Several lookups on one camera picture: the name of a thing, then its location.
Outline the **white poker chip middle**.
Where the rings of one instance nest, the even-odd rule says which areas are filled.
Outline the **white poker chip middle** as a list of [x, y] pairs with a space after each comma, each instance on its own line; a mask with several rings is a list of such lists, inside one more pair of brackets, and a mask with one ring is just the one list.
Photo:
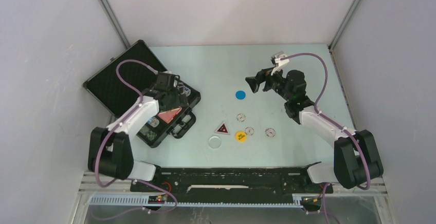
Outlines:
[[245, 133], [246, 133], [246, 135], [248, 135], [248, 136], [252, 136], [252, 135], [255, 133], [255, 130], [254, 130], [253, 127], [246, 127], [246, 128], [245, 128]]

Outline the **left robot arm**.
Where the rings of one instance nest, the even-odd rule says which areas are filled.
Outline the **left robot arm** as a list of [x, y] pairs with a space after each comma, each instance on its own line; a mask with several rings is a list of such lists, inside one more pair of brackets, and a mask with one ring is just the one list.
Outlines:
[[184, 83], [178, 75], [161, 72], [152, 87], [144, 91], [126, 85], [138, 93], [138, 98], [115, 122], [93, 129], [88, 165], [98, 182], [101, 174], [120, 180], [142, 180], [149, 191], [157, 191], [162, 186], [157, 166], [134, 159], [131, 141], [152, 117], [188, 105]]

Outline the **green and blue chip stack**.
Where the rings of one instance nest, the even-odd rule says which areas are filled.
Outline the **green and blue chip stack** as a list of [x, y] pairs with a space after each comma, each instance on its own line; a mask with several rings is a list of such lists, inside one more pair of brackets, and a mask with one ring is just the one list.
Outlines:
[[183, 95], [183, 96], [186, 96], [186, 97], [191, 95], [191, 89], [189, 87], [185, 86], [184, 83], [179, 83], [177, 85], [177, 88], [178, 88], [178, 91], [179, 91], [180, 95]]

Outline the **red playing card deck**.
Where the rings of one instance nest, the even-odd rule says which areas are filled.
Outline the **red playing card deck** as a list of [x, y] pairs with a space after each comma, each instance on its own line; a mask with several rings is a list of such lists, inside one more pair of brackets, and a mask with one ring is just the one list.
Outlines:
[[157, 116], [167, 124], [171, 123], [175, 117], [182, 111], [182, 108], [176, 108], [168, 111], [160, 112]]

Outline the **blue round chip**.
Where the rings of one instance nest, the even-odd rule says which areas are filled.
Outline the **blue round chip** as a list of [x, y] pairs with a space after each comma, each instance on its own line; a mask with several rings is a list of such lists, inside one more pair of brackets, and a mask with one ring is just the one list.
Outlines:
[[236, 93], [235, 93], [235, 97], [236, 97], [238, 100], [244, 100], [244, 99], [246, 98], [246, 92], [244, 92], [244, 91], [242, 91], [242, 90], [238, 90], [238, 91], [236, 91]]

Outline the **yellow big blind button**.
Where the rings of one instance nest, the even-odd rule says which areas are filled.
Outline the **yellow big blind button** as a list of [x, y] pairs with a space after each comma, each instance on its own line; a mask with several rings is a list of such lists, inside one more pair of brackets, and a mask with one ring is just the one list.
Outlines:
[[247, 134], [243, 131], [238, 131], [235, 134], [235, 139], [237, 142], [243, 143], [247, 140]]

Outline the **white poker chip upper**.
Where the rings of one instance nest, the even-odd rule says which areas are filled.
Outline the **white poker chip upper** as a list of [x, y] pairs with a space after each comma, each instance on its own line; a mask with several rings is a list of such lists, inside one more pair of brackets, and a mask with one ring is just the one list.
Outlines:
[[237, 120], [239, 122], [244, 122], [246, 120], [246, 116], [244, 114], [237, 114]]

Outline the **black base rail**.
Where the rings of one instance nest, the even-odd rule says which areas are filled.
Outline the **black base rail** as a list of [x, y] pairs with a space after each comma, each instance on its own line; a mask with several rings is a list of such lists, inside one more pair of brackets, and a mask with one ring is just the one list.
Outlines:
[[173, 194], [179, 203], [293, 204], [294, 195], [321, 196], [332, 186], [311, 182], [304, 167], [214, 167], [159, 169], [151, 184]]

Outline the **light blue chip stack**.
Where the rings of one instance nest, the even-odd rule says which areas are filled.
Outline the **light blue chip stack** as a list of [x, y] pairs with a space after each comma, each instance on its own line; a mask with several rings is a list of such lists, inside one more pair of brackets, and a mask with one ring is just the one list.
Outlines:
[[147, 124], [153, 128], [156, 128], [159, 125], [160, 121], [156, 117], [151, 117]]

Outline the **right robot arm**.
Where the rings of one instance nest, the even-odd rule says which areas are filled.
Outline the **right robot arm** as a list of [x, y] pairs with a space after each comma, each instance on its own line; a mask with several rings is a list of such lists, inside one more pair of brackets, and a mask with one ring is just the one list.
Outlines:
[[336, 182], [346, 189], [368, 190], [372, 179], [384, 172], [373, 134], [366, 129], [348, 129], [325, 116], [307, 96], [303, 72], [291, 70], [285, 77], [282, 74], [281, 70], [266, 68], [245, 81], [253, 93], [258, 92], [261, 84], [264, 92], [277, 93], [285, 101], [289, 118], [315, 132], [333, 148], [333, 162], [316, 162], [306, 167], [307, 173], [299, 178], [301, 189], [312, 192], [320, 183]]

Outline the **white poker chip right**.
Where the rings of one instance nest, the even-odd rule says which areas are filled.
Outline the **white poker chip right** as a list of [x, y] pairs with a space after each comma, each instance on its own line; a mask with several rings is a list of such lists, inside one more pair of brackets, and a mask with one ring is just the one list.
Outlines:
[[273, 128], [267, 128], [265, 130], [265, 134], [266, 134], [266, 136], [272, 138], [276, 135], [276, 131]]

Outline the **teal green chip stack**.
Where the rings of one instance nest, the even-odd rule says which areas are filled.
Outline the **teal green chip stack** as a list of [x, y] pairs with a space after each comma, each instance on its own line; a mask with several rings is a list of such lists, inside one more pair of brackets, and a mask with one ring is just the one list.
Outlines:
[[140, 129], [137, 136], [141, 138], [144, 142], [154, 142], [157, 134], [146, 124]]

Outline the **all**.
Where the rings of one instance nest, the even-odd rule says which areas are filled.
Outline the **all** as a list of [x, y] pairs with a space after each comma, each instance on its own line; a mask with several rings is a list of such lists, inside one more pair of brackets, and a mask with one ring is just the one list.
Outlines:
[[214, 133], [221, 134], [221, 135], [230, 135], [231, 134], [225, 122], [222, 122], [222, 124], [215, 130]]

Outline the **clear round dealer button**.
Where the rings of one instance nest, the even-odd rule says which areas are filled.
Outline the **clear round dealer button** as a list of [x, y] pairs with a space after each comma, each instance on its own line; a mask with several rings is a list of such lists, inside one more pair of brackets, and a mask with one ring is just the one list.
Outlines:
[[212, 136], [208, 140], [209, 147], [213, 149], [219, 148], [221, 144], [222, 144], [221, 138], [218, 136]]

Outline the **white poker chip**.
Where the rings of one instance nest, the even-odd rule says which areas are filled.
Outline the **white poker chip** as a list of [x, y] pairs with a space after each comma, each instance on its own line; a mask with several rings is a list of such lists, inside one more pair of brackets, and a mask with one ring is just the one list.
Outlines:
[[265, 134], [266, 134], [266, 136], [272, 138], [276, 135], [276, 131], [273, 128], [267, 128], [265, 130]]
[[244, 122], [246, 120], [246, 116], [244, 114], [237, 114], [237, 120], [239, 122]]
[[245, 133], [246, 133], [246, 135], [248, 135], [248, 136], [252, 136], [252, 135], [255, 133], [255, 130], [254, 130], [253, 127], [246, 127], [246, 128], [245, 128]]

